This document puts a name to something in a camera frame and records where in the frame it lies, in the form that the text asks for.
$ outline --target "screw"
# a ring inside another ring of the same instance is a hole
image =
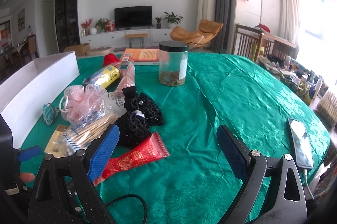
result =
[[[79,157],[81,157],[81,156],[83,156],[83,155],[85,154],[85,150],[83,150],[83,149],[78,150],[78,151],[76,152],[76,154],[77,154]]]
[[[252,155],[254,155],[255,157],[259,157],[261,154],[257,150],[252,150]]]
[[[44,160],[51,160],[52,159],[52,155],[49,153],[49,154],[46,154],[44,156]]]
[[[290,154],[288,154],[288,153],[286,153],[286,154],[284,155],[284,158],[285,158],[286,160],[292,160],[292,159],[293,159],[292,156],[291,156]]]

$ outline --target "white box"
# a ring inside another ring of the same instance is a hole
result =
[[[11,128],[14,148],[20,148],[42,115],[80,74],[75,52],[36,58],[0,85],[1,115]]]

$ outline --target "black jar lid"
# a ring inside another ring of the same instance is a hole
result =
[[[188,51],[188,44],[180,41],[162,41],[159,42],[159,50],[173,53],[183,53]]]

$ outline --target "green tablecloth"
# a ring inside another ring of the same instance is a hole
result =
[[[78,66],[80,76],[71,85],[80,85],[100,69],[102,57],[78,59]],[[138,91],[152,97],[164,114],[165,124],[151,130],[159,132],[171,155],[119,172],[97,190],[106,203],[128,193],[142,196],[149,207],[149,223],[217,223],[230,206],[242,183],[216,141],[219,125],[227,125],[250,149],[280,158],[291,152],[288,118],[302,121],[315,165],[309,175],[319,167],[328,148],[329,134],[316,115],[286,86],[246,58],[190,53],[184,85],[161,85],[158,66],[136,66],[135,81]],[[58,105],[62,95],[53,105]],[[48,127],[40,119],[23,148],[38,144],[44,149],[57,124],[68,122],[58,117]],[[125,151],[118,147],[113,157]],[[22,171],[36,174],[42,158],[23,163]],[[265,179],[250,219],[259,213],[268,182]],[[109,209],[119,223],[140,223],[143,218],[143,207],[135,199],[119,201]]]

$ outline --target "blue gripper pad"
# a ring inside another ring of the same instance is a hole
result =
[[[20,151],[19,156],[17,158],[18,158],[19,161],[25,162],[29,159],[37,157],[40,153],[41,153],[40,146],[34,146],[34,147],[30,147],[26,150]]]
[[[94,182],[95,178],[102,175],[118,141],[119,128],[118,126],[113,125],[105,140],[102,141],[95,154],[91,157],[90,169],[88,172],[88,177],[91,182]]]
[[[248,178],[247,163],[241,152],[221,126],[216,132],[216,138],[235,177],[244,183]]]

